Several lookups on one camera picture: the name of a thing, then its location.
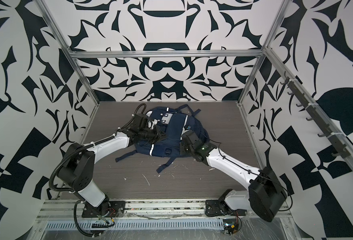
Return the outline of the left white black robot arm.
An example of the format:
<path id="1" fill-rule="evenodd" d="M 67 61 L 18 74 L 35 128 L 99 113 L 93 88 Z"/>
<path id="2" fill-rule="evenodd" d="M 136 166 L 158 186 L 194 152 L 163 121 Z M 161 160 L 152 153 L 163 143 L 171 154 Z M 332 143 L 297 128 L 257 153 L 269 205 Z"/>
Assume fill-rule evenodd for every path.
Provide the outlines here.
<path id="1" fill-rule="evenodd" d="M 72 144 L 54 169 L 49 187 L 56 192 L 70 192 L 94 208 L 107 205 L 108 197 L 93 181 L 94 165 L 104 157 L 139 142 L 155 144 L 166 139 L 157 120 L 145 114 L 133 115 L 129 123 L 112 136 L 88 145 Z"/>

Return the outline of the navy blue student backpack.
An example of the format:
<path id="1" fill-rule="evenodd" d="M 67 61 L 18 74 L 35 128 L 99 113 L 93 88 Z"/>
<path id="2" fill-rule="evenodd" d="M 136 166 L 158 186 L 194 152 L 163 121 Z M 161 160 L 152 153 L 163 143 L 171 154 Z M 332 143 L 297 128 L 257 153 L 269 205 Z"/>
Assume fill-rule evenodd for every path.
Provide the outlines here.
<path id="1" fill-rule="evenodd" d="M 169 158 L 166 164 L 161 165 L 156 170 L 161 173 L 165 168 L 170 166 L 177 158 L 186 158 L 188 155 L 181 150 L 182 135 L 187 131 L 193 131 L 197 137 L 206 143 L 209 140 L 207 131 L 201 122 L 196 118 L 201 110 L 193 111 L 189 105 L 185 104 L 177 109 L 169 107 L 156 107 L 149 110 L 146 115 L 153 121 L 157 120 L 157 126 L 165 133 L 166 138 L 153 145 L 148 140 L 140 141 L 135 144 L 135 150 L 116 158 L 119 162 L 129 156 L 140 153 L 153 157 Z"/>

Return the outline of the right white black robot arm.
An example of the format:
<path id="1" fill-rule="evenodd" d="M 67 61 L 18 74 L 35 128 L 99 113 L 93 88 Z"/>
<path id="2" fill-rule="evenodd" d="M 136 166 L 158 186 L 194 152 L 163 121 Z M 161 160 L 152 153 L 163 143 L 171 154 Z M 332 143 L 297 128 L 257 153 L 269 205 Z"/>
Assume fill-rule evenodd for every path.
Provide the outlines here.
<path id="1" fill-rule="evenodd" d="M 261 170 L 242 163 L 211 142 L 203 142 L 193 131 L 181 136 L 180 148 L 196 161 L 222 171 L 248 190 L 247 201 L 235 190 L 224 196 L 224 202 L 231 210 L 251 209 L 264 221 L 272 222 L 287 199 L 285 188 L 269 167 Z"/>

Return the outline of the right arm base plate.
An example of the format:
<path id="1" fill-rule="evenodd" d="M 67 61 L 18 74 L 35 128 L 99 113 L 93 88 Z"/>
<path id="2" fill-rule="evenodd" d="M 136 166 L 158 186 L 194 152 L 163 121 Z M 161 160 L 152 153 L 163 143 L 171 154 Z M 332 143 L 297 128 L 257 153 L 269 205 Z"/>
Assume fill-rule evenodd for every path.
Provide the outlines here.
<path id="1" fill-rule="evenodd" d="M 220 201 L 220 200 L 205 201 L 205 215 L 207 217 L 245 216 L 246 212 L 247 210 L 244 210 L 244 209 L 232 210 L 224 201 Z"/>

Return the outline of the aluminium cage frame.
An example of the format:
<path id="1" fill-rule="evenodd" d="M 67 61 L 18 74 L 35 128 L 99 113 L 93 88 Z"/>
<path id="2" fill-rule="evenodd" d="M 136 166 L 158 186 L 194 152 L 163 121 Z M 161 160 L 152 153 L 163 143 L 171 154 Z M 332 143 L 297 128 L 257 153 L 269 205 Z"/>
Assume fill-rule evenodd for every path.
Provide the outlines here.
<path id="1" fill-rule="evenodd" d="M 45 1 L 36 1 L 38 10 L 41 12 L 44 21 L 47 23 L 48 27 L 52 30 L 54 36 L 57 38 L 57 42 L 62 48 L 65 56 L 69 60 L 71 67 L 76 72 L 77 76 L 81 80 L 82 84 L 85 86 L 87 93 L 91 95 L 92 100 L 96 105 L 99 105 L 99 99 L 97 98 L 95 92 L 91 88 L 91 85 L 84 73 L 80 69 L 80 66 L 76 62 L 77 59 L 87 59 L 87 58 L 173 58 L 173 57 L 256 57 L 257 61 L 252 69 L 249 76 L 250 80 L 254 80 L 256 72 L 260 70 L 262 62 L 268 59 L 274 68 L 278 71 L 279 75 L 284 78 L 284 72 L 286 71 L 288 76 L 292 79 L 296 79 L 293 73 L 282 63 L 277 54 L 269 47 L 270 40 L 266 42 L 266 45 L 260 50 L 164 50 L 164 51 L 104 51 L 104 52 L 74 52 L 67 46 L 63 34 L 55 22 L 47 4 Z M 347 136 L 342 133 L 342 139 L 346 141 L 347 149 L 350 151 L 351 156 L 344 159 L 346 164 L 353 171 L 353 143 L 348 140 Z"/>

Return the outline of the green circuit board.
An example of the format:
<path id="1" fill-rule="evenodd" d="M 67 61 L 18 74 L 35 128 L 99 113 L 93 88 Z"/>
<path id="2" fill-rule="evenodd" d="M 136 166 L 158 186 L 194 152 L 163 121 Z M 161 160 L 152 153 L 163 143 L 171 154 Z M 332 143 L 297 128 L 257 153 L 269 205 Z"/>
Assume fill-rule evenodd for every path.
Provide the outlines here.
<path id="1" fill-rule="evenodd" d="M 234 222 L 224 222 L 223 230 L 226 235 L 234 235 L 242 228 L 241 219 L 237 218 Z"/>

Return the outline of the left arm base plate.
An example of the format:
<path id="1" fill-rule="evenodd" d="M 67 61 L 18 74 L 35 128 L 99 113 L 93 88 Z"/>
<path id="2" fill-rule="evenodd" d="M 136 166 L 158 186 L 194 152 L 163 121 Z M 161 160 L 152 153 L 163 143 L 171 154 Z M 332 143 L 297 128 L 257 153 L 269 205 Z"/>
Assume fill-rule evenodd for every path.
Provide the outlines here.
<path id="1" fill-rule="evenodd" d="M 97 218 L 102 216 L 105 218 L 120 217 L 125 211 L 125 201 L 104 201 L 99 207 L 93 207 L 90 203 L 85 202 L 81 217 Z"/>

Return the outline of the aluminium front rail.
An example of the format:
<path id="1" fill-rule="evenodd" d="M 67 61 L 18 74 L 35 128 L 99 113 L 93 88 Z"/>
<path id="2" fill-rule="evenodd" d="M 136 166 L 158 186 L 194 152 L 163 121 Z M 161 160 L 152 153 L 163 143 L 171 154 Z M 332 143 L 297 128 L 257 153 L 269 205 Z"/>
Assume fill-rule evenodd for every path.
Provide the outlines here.
<path id="1" fill-rule="evenodd" d="M 128 199 L 124 206 L 115 200 L 107 208 L 114 218 L 122 219 L 181 219 L 205 218 L 206 199 Z M 47 200 L 37 220 L 68 220 L 73 217 L 75 200 Z"/>

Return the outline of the wall hook rack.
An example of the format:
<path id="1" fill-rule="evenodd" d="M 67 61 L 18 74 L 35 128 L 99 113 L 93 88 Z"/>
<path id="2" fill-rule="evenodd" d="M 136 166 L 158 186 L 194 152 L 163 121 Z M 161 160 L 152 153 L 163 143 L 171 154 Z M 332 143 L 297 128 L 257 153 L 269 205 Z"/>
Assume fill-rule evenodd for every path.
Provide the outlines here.
<path id="1" fill-rule="evenodd" d="M 315 122 L 320 129 L 321 133 L 318 134 L 318 137 L 327 138 L 335 148 L 335 152 L 331 155 L 343 159 L 350 157 L 351 153 L 347 149 L 346 141 L 342 139 L 342 133 L 331 125 L 331 121 L 320 105 L 307 93 L 299 80 L 290 78 L 286 71 L 284 72 L 284 78 L 285 80 L 281 84 L 290 89 L 290 92 L 288 92 L 290 96 L 295 96 L 298 99 L 299 104 L 296 106 L 304 109 L 309 114 L 306 120 Z"/>

